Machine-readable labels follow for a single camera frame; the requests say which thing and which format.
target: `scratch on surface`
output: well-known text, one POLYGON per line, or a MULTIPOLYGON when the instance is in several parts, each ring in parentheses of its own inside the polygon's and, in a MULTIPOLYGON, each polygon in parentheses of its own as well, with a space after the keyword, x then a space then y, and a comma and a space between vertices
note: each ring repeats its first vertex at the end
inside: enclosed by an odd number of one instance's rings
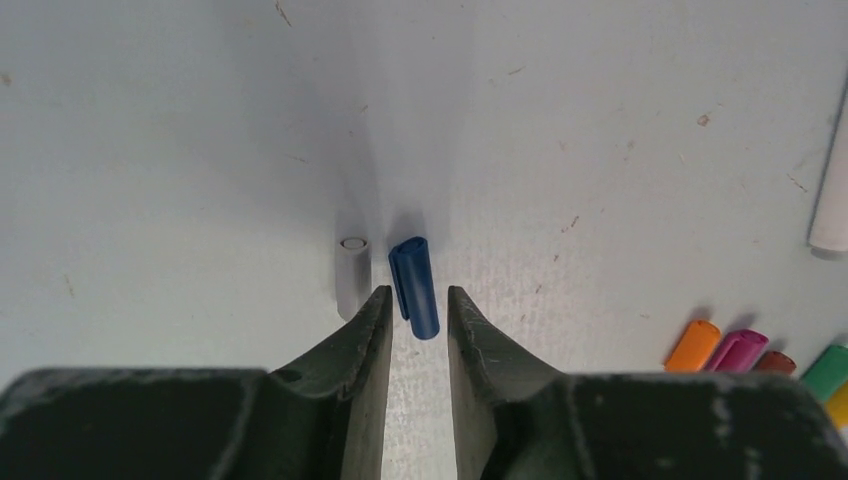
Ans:
POLYGON ((67 273, 65 274, 65 286, 68 287, 68 295, 70 295, 71 298, 77 298, 74 295, 74 286, 71 283, 71 279, 70 279, 70 277, 68 277, 67 273))
POLYGON ((284 153, 283 156, 286 157, 286 158, 290 158, 292 160, 297 160, 300 163, 309 163, 309 162, 306 161, 305 158, 297 157, 295 155, 289 155, 288 153, 284 153))
POLYGON ((277 7, 277 13, 279 13, 280 16, 283 17, 283 20, 285 20, 286 23, 291 27, 292 26, 291 21, 289 21, 289 17, 286 15, 286 12, 283 11, 283 6, 280 5, 280 0, 277 0, 277 2, 274 4, 274 6, 277 7))
POLYGON ((806 188, 804 188, 804 186, 803 186, 803 185, 801 185, 800 183, 798 183, 798 180, 795 180, 795 178, 793 178, 793 177, 792 177, 792 175, 789 175, 789 174, 787 173, 787 174, 786 174, 786 176, 787 176, 787 177, 789 177, 789 180, 792 180, 792 183, 794 183, 796 187, 798 187, 798 188, 800 188, 801 190, 803 190, 803 191, 804 191, 804 193, 809 192, 809 190, 807 190, 806 188))

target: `marker cap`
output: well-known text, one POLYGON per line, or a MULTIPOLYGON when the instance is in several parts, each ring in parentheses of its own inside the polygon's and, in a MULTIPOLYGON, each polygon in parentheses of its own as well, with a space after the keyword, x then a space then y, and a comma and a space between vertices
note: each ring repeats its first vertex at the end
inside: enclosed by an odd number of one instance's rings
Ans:
POLYGON ((724 337, 704 370, 747 372, 767 344, 768 337, 753 330, 730 332, 724 337))
POLYGON ((824 403, 833 393, 848 381, 848 348, 831 345, 819 355, 801 377, 801 383, 807 386, 813 396, 824 403))
POLYGON ((697 372, 704 368, 721 340, 721 330, 709 320, 692 320, 665 362, 666 372, 697 372))
POLYGON ((833 419, 837 428, 848 426, 848 382, 843 383, 839 389, 830 396, 825 404, 827 413, 833 419))
POLYGON ((348 322, 371 296, 371 246, 364 238, 345 238, 336 243, 335 257, 336 305, 348 322))
POLYGON ((389 252, 389 266, 400 314, 404 320, 409 320, 412 334, 419 340, 429 340, 438 335, 439 314, 427 240, 413 237, 397 245, 389 252))
POLYGON ((797 366, 795 362, 781 352, 770 351, 763 354, 754 367, 758 372, 782 372, 791 375, 797 366))

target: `white table surface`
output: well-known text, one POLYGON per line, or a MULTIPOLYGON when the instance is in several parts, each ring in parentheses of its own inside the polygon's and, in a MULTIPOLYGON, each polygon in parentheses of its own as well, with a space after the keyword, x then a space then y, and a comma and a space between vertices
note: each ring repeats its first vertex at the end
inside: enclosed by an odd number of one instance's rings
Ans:
MULTIPOLYGON (((800 370, 848 335, 805 245, 848 2, 281 2, 0 4, 2 382, 285 364, 340 211, 565 371, 659 370, 699 307, 800 370)), ((452 478, 445 335, 395 323, 383 477, 452 478)))

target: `blue cap clip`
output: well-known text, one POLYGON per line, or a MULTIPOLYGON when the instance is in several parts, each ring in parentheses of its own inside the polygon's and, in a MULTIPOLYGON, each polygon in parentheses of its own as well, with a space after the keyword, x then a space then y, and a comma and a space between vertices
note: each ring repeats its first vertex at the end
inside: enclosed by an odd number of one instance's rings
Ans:
POLYGON ((389 252, 389 266, 397 290, 400 315, 409 320, 412 334, 429 340, 439 334, 439 314, 430 271, 427 240, 412 237, 389 252))

